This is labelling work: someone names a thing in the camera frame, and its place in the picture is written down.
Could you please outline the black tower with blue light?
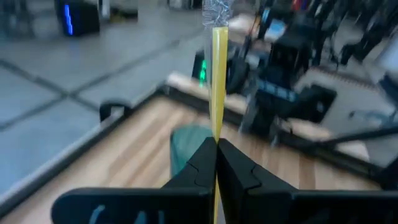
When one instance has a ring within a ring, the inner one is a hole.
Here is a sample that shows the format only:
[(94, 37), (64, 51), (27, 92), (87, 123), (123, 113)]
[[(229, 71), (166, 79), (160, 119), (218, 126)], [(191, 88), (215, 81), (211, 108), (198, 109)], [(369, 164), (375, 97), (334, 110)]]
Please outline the black tower with blue light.
[(84, 0), (54, 0), (62, 32), (67, 37), (80, 37), (100, 31), (97, 7)]

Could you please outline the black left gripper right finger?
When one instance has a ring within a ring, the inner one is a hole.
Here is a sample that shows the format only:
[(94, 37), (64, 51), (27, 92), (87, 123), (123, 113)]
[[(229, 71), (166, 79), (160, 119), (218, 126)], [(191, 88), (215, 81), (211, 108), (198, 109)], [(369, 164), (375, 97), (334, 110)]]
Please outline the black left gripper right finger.
[(227, 223), (398, 224), (398, 191), (299, 190), (226, 139), (217, 172)]

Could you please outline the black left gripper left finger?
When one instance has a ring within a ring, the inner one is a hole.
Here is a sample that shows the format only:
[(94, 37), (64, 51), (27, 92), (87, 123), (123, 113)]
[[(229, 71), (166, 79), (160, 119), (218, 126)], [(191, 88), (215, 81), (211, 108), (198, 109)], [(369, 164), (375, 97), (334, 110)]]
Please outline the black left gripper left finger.
[(85, 187), (61, 194), (53, 224), (210, 224), (217, 144), (206, 138), (183, 169), (161, 188)]

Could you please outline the teal rounded container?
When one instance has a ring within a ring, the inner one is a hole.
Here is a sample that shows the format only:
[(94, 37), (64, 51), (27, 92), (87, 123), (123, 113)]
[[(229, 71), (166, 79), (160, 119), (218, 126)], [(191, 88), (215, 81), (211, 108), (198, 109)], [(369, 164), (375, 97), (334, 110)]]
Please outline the teal rounded container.
[(170, 176), (177, 175), (207, 137), (209, 128), (191, 123), (176, 127), (170, 134)]

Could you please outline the black device with green light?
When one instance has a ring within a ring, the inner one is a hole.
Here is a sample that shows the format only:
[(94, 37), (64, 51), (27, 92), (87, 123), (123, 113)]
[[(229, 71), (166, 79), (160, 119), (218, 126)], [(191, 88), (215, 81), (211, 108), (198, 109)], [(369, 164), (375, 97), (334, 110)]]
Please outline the black device with green light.
[(207, 83), (206, 80), (206, 60), (204, 50), (199, 50), (195, 54), (192, 68), (192, 78), (196, 78), (200, 86)]

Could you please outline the yellow utensil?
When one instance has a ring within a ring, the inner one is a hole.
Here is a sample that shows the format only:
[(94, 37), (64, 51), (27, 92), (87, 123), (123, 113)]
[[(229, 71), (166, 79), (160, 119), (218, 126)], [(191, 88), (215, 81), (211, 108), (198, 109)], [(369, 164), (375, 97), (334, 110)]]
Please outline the yellow utensil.
[(209, 84), (211, 130), (215, 142), (223, 126), (226, 71), (228, 63), (228, 19), (231, 0), (203, 0), (206, 75)]

